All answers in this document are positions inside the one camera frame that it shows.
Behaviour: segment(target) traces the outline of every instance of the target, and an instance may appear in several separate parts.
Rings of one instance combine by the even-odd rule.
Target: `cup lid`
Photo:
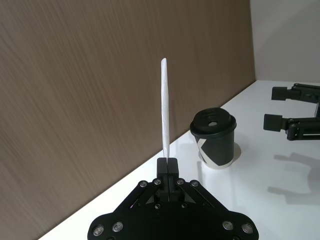
[[[201,139],[219,138],[232,132],[236,119],[220,107],[199,111],[190,124],[191,133]]]

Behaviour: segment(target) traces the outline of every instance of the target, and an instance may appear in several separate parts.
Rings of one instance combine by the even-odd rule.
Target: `white paper strip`
[[[169,93],[168,93],[168,73],[167,73],[166,58],[161,60],[161,118],[162,118],[163,157],[169,158],[169,155],[170,155]]]

